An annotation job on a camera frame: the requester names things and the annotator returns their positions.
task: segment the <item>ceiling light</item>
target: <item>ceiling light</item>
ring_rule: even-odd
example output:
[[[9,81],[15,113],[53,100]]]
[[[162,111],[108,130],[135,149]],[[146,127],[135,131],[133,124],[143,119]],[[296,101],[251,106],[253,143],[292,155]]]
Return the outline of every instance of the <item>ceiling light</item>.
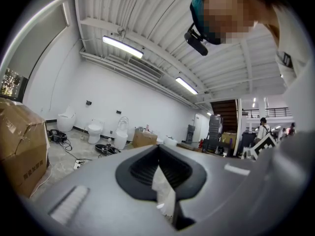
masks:
[[[134,49],[133,47],[124,44],[123,42],[120,42],[116,39],[113,39],[111,37],[103,37],[103,42],[109,45],[113,45],[119,49],[124,50],[125,52],[128,52],[134,56],[136,56],[137,58],[142,58],[143,52],[138,51],[137,49]]]
[[[198,92],[193,89],[190,85],[188,85],[182,78],[178,77],[176,81],[181,84],[184,88],[189,90],[192,94],[198,94]]]

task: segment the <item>toilet lid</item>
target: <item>toilet lid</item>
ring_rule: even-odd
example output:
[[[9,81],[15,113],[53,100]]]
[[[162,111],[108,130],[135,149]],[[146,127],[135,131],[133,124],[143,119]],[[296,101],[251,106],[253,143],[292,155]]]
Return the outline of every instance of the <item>toilet lid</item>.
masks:
[[[92,131],[99,131],[101,128],[98,125],[90,124],[89,125],[89,129],[92,130]]]

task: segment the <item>white corrugated ceiling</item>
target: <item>white corrugated ceiling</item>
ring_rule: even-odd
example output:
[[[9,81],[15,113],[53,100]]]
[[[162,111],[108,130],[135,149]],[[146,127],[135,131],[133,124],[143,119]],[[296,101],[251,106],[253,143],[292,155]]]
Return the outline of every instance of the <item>white corrugated ceiling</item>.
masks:
[[[160,69],[157,81],[181,102],[210,109],[209,102],[242,95],[279,94],[284,82],[275,62],[276,46],[267,28],[257,25],[248,37],[234,44],[206,44],[203,57],[184,40],[192,24],[191,0],[76,0],[85,53],[103,60],[109,55],[131,55],[102,42],[118,39],[143,51],[142,59]],[[175,81],[182,77],[199,94],[192,95]]]

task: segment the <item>concrete floor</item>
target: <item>concrete floor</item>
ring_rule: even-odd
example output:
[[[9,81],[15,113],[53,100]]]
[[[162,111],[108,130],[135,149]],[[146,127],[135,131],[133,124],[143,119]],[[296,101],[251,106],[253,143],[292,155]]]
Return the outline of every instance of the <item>concrete floor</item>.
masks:
[[[56,129],[56,123],[49,123],[47,124],[47,129]],[[91,160],[97,160],[99,153],[95,150],[95,145],[89,144],[88,134],[85,134],[81,131],[72,129],[69,132],[66,132],[68,139],[72,145],[71,154],[73,154],[77,158],[87,158]],[[107,139],[101,138],[97,144],[107,144]],[[125,149],[131,149],[131,145],[127,145]],[[54,183],[58,182],[59,180],[63,179],[66,175],[72,173],[74,171],[73,166],[75,163],[75,158],[64,151],[64,149],[57,143],[50,143],[50,148],[48,149],[48,157],[50,164],[52,165],[49,167],[42,177],[40,182],[43,182],[47,179],[50,175],[50,178],[41,185],[38,190],[32,195],[31,200],[35,201],[41,194],[45,192],[47,188],[52,186]]]

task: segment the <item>brown cardboard box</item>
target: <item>brown cardboard box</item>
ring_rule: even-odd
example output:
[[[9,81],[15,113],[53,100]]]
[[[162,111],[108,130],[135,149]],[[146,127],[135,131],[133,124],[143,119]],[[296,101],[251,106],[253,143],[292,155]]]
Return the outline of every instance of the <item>brown cardboard box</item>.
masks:
[[[0,98],[0,162],[12,187],[29,197],[46,171],[45,120]]]
[[[157,135],[147,134],[136,130],[134,132],[132,145],[134,148],[143,147],[146,145],[155,145],[157,144]]]
[[[232,138],[232,148],[231,149],[234,149],[235,147],[235,142],[236,142],[236,134],[233,134],[233,133],[227,133],[227,132],[224,132],[221,136],[221,141],[223,143],[227,143],[227,144],[230,144],[230,139]]]

